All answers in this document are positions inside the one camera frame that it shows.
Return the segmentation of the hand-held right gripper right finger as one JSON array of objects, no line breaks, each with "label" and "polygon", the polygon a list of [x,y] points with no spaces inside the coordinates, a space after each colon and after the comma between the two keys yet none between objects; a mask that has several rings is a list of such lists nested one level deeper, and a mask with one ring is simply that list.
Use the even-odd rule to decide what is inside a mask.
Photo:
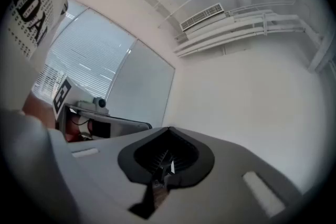
[{"label": "hand-held right gripper right finger", "polygon": [[156,224],[265,224],[269,218],[243,180],[255,172],[287,206],[302,194],[281,172],[243,146],[181,129],[215,156],[212,171],[198,185],[170,191],[154,213]]}]

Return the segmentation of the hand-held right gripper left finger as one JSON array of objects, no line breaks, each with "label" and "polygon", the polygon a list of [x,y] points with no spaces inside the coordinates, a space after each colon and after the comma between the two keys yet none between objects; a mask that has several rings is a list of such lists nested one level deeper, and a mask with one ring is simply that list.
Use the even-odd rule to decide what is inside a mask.
[{"label": "hand-held right gripper left finger", "polygon": [[157,129],[89,142],[67,143],[60,131],[49,137],[60,172],[78,208],[80,224],[171,224],[167,208],[149,219],[129,211],[146,187],[132,183],[118,165],[119,152]]}]

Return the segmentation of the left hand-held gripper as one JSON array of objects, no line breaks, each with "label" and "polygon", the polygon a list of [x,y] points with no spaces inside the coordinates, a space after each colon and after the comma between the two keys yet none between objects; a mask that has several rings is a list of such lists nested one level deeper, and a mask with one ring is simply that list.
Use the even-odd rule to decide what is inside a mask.
[{"label": "left hand-held gripper", "polygon": [[67,142],[113,138],[152,128],[149,123],[91,113],[76,106],[77,101],[91,102],[96,97],[69,78],[61,83],[52,107],[56,126]]}]

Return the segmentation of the person's left forearm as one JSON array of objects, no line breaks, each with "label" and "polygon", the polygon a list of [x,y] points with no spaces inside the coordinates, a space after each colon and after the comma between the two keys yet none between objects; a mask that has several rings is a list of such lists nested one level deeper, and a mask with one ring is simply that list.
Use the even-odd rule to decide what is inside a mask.
[{"label": "person's left forearm", "polygon": [[45,127],[55,129],[56,120],[52,106],[36,97],[32,92],[29,93],[24,103],[23,112],[39,119]]}]

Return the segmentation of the frosted glass panel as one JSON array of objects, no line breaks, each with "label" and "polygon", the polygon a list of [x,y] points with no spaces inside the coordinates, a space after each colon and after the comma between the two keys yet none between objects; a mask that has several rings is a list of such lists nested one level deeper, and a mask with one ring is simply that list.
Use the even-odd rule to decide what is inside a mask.
[{"label": "frosted glass panel", "polygon": [[137,40],[123,62],[107,99],[113,117],[160,127],[175,69]]}]

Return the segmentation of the grey window blinds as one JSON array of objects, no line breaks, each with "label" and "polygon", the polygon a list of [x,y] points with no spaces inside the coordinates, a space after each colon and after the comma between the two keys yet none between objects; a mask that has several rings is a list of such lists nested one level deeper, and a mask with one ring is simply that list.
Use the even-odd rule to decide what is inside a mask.
[{"label": "grey window blinds", "polygon": [[69,77],[95,97],[106,98],[135,37],[99,12],[68,0],[66,16],[52,40],[32,91],[51,103]]}]

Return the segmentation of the white air vent grille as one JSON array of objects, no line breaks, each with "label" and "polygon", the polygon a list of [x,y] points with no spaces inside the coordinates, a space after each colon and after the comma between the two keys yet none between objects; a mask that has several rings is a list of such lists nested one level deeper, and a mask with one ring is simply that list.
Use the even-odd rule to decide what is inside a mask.
[{"label": "white air vent grille", "polygon": [[187,20],[183,21],[180,23],[180,28],[182,31],[185,31],[193,26],[195,26],[196,24],[209,19],[217,14],[223,13],[224,9],[221,5],[221,3],[217,3],[214,4],[198,13],[196,13],[195,15],[191,16],[190,18],[188,18]]}]

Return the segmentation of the white wall pipes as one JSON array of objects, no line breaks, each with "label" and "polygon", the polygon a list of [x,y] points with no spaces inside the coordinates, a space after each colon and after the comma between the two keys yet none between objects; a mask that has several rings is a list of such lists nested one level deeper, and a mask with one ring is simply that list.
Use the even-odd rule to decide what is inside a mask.
[{"label": "white wall pipes", "polygon": [[281,15],[272,10],[243,13],[224,18],[193,32],[194,36],[178,45],[173,52],[181,58],[246,38],[277,33],[304,33],[308,36],[316,47],[308,70],[315,72],[336,35],[336,20],[330,19],[325,32],[321,34],[296,14]]}]

